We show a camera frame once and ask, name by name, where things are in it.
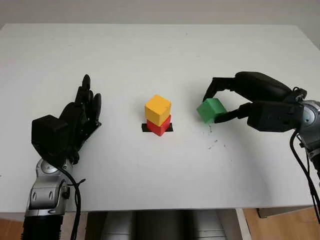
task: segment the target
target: white table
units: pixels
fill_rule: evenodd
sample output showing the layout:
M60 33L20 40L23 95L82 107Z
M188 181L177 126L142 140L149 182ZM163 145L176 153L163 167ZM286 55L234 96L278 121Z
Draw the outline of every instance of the white table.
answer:
M239 71L265 73L319 100L319 66L319 50L289 25L7 24L0 31L0 212L25 211L40 158L31 121L58 117L85 74L102 94L102 127L73 171L87 179L83 211L311 204L291 131L258 132L245 119L209 127L196 108L213 76ZM162 137L141 130L154 94L172 102L174 132ZM246 102L227 91L217 97L228 110ZM318 185L313 166L311 175Z

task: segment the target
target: robotic hand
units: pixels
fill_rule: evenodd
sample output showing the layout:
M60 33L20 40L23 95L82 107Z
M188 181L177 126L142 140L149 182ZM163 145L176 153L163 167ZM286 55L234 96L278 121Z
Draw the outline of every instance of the robotic hand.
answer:
M212 98L217 91L223 90L235 91L251 102L218 115L214 120L215 123L248 117L247 124L258 131L283 133L295 129L290 139L290 147L308 180L314 209L320 223L320 201L309 173L310 159L320 178L320 102L304 100L307 91L302 88L295 87L291 90L265 74L248 71L238 72L232 78L214 77L203 101ZM297 135L301 141L300 146L306 150L308 170L294 149L293 142Z
M77 237L81 211L79 184L71 176L79 161L78 151L99 127L100 93L90 90L90 77L85 75L74 102L69 103L59 118L47 115L32 121L31 142L42 159L36 165L36 180L30 191L22 240L58 240L70 197L75 188L76 215L71 239Z

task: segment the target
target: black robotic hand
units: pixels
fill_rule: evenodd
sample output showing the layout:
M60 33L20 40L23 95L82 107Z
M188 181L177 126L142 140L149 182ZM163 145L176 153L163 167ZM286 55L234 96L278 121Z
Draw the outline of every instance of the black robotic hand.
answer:
M100 110L101 95L94 96L90 90L90 77L85 75L75 101L64 108L59 118L47 115L32 121L34 148L54 167L62 167L66 158L77 164L79 149L101 125Z

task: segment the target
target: floor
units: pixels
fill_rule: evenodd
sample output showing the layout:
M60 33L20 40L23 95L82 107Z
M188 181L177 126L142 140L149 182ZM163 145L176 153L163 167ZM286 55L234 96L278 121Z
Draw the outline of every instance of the floor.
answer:
M259 218L256 209L248 208L244 214L250 229L252 240L318 240L320 226L317 223L313 208L292 213ZM79 240L85 239L87 214L81 215ZM64 218L62 238L69 239L73 222L73 214ZM0 219L0 240L19 240L23 223Z
M320 226L314 209L259 218L256 209L245 209L252 240L318 240Z

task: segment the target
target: black cable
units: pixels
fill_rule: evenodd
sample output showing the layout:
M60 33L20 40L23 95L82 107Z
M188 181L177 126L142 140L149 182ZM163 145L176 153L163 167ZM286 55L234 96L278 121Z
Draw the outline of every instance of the black cable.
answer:
M77 233L78 233L78 226L80 222L80 215L81 215L81 195L80 195L80 190L79 190L79 184L84 182L84 180L81 180L79 183L75 181L75 179L71 176L69 172L64 170L61 167L56 167L59 171L61 171L72 183L74 186L74 202L75 202L75 217L74 217L74 222L73 222L73 227L72 227L72 232L71 232L71 240L76 240L77 238Z
M314 185L314 183L313 183L313 181L312 181L312 179L310 177L310 167L308 168L308 171L307 171L305 165L302 163L302 161L301 161L301 159L300 159L299 155L297 154L296 149L294 147L294 140L295 140L296 136L298 135L298 132L299 132L299 129L297 128L294 131L294 133L292 134L291 138L290 138L289 145L290 145L291 151L292 151L295 159L297 160L298 164L302 168L302 171L304 172L305 177L308 180L308 184L309 184L309 188L310 188L310 194L311 194L311 197L312 197L312 202L313 202L315 215L316 215L316 218L318 220L318 223L320 224L320 217L319 217L319 215L320 215L319 214L320 200L319 200L319 196L318 196L317 190L315 188L315 185Z

